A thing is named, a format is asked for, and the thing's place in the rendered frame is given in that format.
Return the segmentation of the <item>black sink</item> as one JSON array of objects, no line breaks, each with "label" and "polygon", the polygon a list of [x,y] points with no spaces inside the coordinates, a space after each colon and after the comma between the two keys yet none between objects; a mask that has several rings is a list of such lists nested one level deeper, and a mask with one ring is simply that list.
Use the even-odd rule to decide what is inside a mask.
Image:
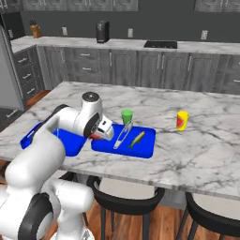
[{"label": "black sink", "polygon": [[147,40],[144,48],[176,49],[177,42],[175,40]]}]

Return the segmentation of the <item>green and yellow fish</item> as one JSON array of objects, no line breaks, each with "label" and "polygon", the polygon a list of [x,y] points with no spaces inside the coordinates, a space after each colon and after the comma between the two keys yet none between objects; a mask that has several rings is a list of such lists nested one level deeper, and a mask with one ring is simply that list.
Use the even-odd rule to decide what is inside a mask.
[{"label": "green and yellow fish", "polygon": [[131,142],[131,144],[129,144],[129,145],[127,146],[127,148],[133,149],[134,144],[135,144],[135,143],[140,143],[140,142],[141,142],[141,139],[144,137],[144,135],[145,135],[145,131],[142,131],[141,133],[139,133],[139,134],[134,138],[134,140]]}]

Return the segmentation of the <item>grey drawer unit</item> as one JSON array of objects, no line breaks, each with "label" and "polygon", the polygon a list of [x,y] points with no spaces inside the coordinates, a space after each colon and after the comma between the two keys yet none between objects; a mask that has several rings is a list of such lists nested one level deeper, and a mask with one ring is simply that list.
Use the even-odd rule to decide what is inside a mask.
[{"label": "grey drawer unit", "polygon": [[16,52],[14,61],[26,100],[45,89],[36,46]]}]

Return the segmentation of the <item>silver tongs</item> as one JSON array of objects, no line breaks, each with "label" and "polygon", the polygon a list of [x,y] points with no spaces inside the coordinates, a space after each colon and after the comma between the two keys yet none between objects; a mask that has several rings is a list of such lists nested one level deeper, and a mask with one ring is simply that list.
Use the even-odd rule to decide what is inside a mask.
[{"label": "silver tongs", "polygon": [[129,132],[132,129],[133,123],[129,121],[122,129],[121,133],[118,135],[117,140],[113,146],[114,149],[117,149],[125,140],[125,138],[128,136]]}]

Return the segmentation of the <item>grey wall cupboards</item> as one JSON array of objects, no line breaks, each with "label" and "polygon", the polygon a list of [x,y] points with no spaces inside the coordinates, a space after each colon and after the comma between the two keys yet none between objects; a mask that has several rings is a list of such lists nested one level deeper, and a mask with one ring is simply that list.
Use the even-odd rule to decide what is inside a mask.
[{"label": "grey wall cupboards", "polygon": [[240,0],[195,0],[194,10],[198,12],[240,13]]},{"label": "grey wall cupboards", "polygon": [[0,13],[34,11],[138,11],[139,0],[0,0]]}]

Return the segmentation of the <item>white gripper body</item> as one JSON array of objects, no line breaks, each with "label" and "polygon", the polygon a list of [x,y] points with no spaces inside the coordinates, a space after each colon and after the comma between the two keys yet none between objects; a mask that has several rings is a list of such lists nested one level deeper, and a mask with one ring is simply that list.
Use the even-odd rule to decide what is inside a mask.
[{"label": "white gripper body", "polygon": [[110,141],[113,138],[113,126],[111,123],[103,122],[97,127],[97,135],[105,140]]}]

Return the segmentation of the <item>wooden knife block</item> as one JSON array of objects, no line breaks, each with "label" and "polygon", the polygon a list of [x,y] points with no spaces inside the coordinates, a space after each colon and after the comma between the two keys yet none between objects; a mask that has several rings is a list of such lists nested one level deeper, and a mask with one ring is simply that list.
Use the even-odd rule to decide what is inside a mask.
[{"label": "wooden knife block", "polygon": [[39,25],[37,24],[37,22],[35,20],[30,20],[30,29],[32,31],[33,37],[34,38],[41,38],[42,34],[41,34],[41,30]]}]

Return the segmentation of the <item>grey base cupboards run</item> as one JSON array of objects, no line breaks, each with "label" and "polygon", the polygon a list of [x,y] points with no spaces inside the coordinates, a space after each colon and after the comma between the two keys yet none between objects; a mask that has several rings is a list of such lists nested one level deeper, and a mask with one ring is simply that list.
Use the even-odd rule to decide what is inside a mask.
[{"label": "grey base cupboards run", "polygon": [[40,47],[46,87],[103,83],[240,95],[240,55]]}]

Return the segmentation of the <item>black stool with pale seat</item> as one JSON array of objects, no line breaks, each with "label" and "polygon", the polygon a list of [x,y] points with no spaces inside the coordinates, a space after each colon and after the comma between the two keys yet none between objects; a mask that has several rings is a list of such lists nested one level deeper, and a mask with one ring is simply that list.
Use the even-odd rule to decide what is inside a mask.
[{"label": "black stool with pale seat", "polygon": [[150,213],[162,200],[165,189],[90,175],[86,182],[94,191],[100,205],[101,240],[105,240],[106,210],[111,211],[114,231],[114,214],[142,216],[142,240],[149,240]]},{"label": "black stool with pale seat", "polygon": [[188,216],[192,224],[187,240],[194,240],[199,225],[218,233],[218,240],[223,240],[225,235],[240,237],[240,201],[187,192],[186,202],[175,240],[180,240]]}]

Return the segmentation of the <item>yellow can with watermelon print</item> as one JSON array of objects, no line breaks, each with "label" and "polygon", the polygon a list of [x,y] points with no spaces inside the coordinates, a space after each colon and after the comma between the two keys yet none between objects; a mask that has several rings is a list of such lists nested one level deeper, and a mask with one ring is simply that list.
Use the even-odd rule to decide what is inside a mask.
[{"label": "yellow can with watermelon print", "polygon": [[184,131],[188,123],[188,112],[179,111],[176,115],[176,129],[179,131]]}]

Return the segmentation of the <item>grey fridge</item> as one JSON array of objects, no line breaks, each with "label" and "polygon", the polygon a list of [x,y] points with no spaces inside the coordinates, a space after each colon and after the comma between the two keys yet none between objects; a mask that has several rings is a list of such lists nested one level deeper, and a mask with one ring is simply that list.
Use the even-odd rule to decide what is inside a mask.
[{"label": "grey fridge", "polygon": [[0,131],[26,109],[11,44],[0,19]]}]

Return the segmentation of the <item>black coffee machine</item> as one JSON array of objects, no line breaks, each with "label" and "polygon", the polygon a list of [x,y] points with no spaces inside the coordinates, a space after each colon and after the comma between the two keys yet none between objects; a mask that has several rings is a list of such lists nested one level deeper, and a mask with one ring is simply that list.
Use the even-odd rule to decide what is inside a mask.
[{"label": "black coffee machine", "polygon": [[105,43],[110,39],[110,23],[106,21],[98,21],[96,24],[97,43]]}]

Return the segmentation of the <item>green cup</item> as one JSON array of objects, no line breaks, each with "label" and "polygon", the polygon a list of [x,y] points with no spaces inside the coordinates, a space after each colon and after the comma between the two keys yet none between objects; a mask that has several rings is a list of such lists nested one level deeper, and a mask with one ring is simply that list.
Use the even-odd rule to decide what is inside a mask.
[{"label": "green cup", "polygon": [[121,111],[121,115],[123,124],[126,125],[128,122],[132,120],[133,111],[131,109],[124,109],[123,111]]}]

